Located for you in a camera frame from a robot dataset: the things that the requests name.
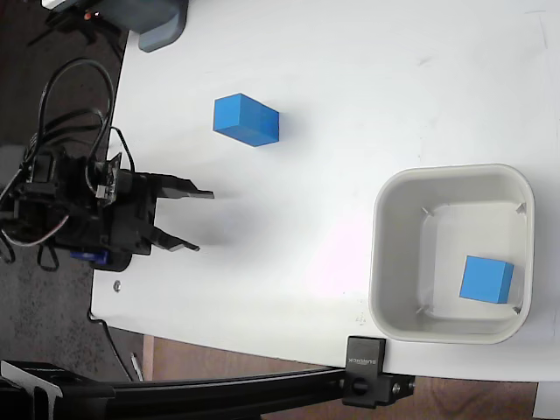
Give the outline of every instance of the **blue cube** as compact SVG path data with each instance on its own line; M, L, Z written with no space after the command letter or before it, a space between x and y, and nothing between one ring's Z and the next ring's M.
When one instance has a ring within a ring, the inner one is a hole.
M514 265L509 262L468 256L459 295L493 304L506 304Z
M279 114L244 94L234 94L215 101L213 130L251 146L275 143Z

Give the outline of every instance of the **white surface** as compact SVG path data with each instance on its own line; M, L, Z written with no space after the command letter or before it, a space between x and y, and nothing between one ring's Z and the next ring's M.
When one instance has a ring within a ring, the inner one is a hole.
M503 163L535 193L531 311L493 346L390 341L410 375L560 381L560 3L535 0L192 0L185 32L145 53L130 35L115 124L140 171L216 200L159 202L199 253L155 248L96 272L112 326L343 366L368 309L373 208L395 173ZM212 132L216 98L281 112L279 143ZM119 151L118 141L109 153ZM113 282L122 282L120 293Z
M560 382L540 382L536 389L535 418L560 418Z
M531 187L510 166L398 173L375 202L374 322L398 340L495 344L508 339L529 313L534 225ZM466 256L514 265L507 304L459 297Z
M52 10L59 4L64 3L64 1L65 0L41 0L41 4L43 5L43 7Z

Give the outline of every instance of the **white bin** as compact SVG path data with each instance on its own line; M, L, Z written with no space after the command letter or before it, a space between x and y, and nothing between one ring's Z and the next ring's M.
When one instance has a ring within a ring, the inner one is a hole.
M504 164L403 171L375 203L370 310L388 337L493 344L531 303L535 199ZM514 265L507 304L459 297L467 256Z

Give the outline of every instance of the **wire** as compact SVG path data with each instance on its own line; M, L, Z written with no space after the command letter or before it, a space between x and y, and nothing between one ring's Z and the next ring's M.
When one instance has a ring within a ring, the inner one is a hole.
M0 233L0 242L8 250L8 255L5 255L2 251L0 251L0 260L4 261L6 264L14 263L16 261L16 254L14 253L14 248L11 247L10 243L2 233Z
M30 247L34 247L35 245L40 245L41 243L49 239L51 236L55 235L59 230L62 229L62 227L66 224L69 218L70 218L69 215L64 216L64 218L60 221L60 223L56 225L53 229L51 229L45 236L33 242L21 242L16 239L12 239L8 234L6 234L6 231L3 229L2 229L2 233L6 237L8 242L11 243L12 245L16 245L17 247L30 248Z
M126 151L126 156L129 157L130 171L131 172L136 172L137 169L134 165L134 159L132 158L132 155L130 154L129 146L126 144L126 140L124 140L123 132L120 129L118 129L117 127L114 127L114 126L111 126L111 130L116 131L116 134L121 139L122 147L124 148L124 151Z
M102 118L103 121L101 124L101 129L99 131L97 138L95 139L94 145L92 146L92 150L89 152L89 156L87 158L88 162L91 160L91 157L95 155L95 152L99 147L99 143L101 142L103 136L108 130L108 120L113 116L113 109L115 106L115 87L113 86L113 81L109 76L109 72L104 66L102 66L98 61L95 61L94 59L85 59L85 58L73 59L71 61L68 61L64 66L59 67L59 69L54 72L54 74L51 76L51 79L49 79L49 81L45 85L45 88L43 89L43 94L41 95L41 99L38 105L37 147L32 151L32 154L29 156L31 160L33 160L37 156L37 153L39 152L39 149L42 143L44 142L44 136L46 133L46 124L45 124L46 108L48 105L50 94L53 90L53 86L56 84L56 82L60 79L60 77L65 72L77 66L89 66L97 70L97 72L101 75L103 81L105 82L105 88L107 89L107 94L108 94L107 112Z
M117 361L119 362L119 365L121 365L122 370L124 371L124 373L129 378L129 381L133 382L134 378L130 374L129 370L126 368L126 365L124 364L123 358L121 357L118 350L116 349L115 342L113 341L113 337L111 336L111 331L109 330L109 326L107 325L107 322L105 322L105 320L101 319L101 318L94 318L94 314L91 313L91 306L87 310L87 320L92 324L101 324L102 325L103 331L105 332L105 336L107 337L108 343L111 345L111 350L113 351L113 354L115 355Z

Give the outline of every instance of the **black cable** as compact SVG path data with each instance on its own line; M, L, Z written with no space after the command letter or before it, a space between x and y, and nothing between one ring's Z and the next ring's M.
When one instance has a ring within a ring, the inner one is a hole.
M127 369L126 365L124 364L123 358L119 354L118 350L116 349L115 342L113 341L113 337L111 336L111 331L109 330L109 326L104 319L94 318L94 314L91 313L91 306L87 309L87 320L92 324L101 324L103 327L103 331L105 332L105 336L107 337L108 343L111 345L111 350L113 350L113 354L115 355L119 365L121 365L122 370L129 378L129 381L133 382L134 378L130 374L129 370Z
M105 88L107 89L107 94L108 94L107 112L103 116L104 121L103 124L101 125L99 135L95 139L95 143L94 146L92 147L92 150L89 152L88 162L91 160L91 157L95 155L95 152L99 147L99 143L101 142L103 136L107 132L108 121L113 116L113 109L115 106L115 88L113 86L113 81L111 80L109 72L104 66L102 66L98 61L95 61L94 59L85 59L85 58L73 59L71 61L68 61L64 66L59 67L51 76L51 79L49 79L49 81L45 85L45 88L43 89L43 94L41 95L41 99L38 105L37 147L35 148L35 150L32 151L32 155L30 156L31 160L33 160L35 156L37 156L37 153L39 152L41 144L43 143L44 140L44 136L46 133L46 125L45 125L46 107L48 105L50 94L53 91L53 86L56 84L56 82L60 79L60 77L65 72L77 66L89 66L97 70L97 72L101 75L103 81L105 82Z
M136 172L137 169L134 165L134 159L132 158L132 155L130 154L129 146L126 144L126 141L124 140L123 132L120 129L118 129L117 127L114 127L114 126L111 126L111 130L116 131L116 134L121 139L122 147L124 148L124 151L126 151L126 156L129 157L130 171L131 172Z
M8 242L4 234L0 231L0 242L8 250L8 255L5 255L2 250L0 250L0 260L4 261L6 264L12 264L16 261L16 254L14 253L14 248Z

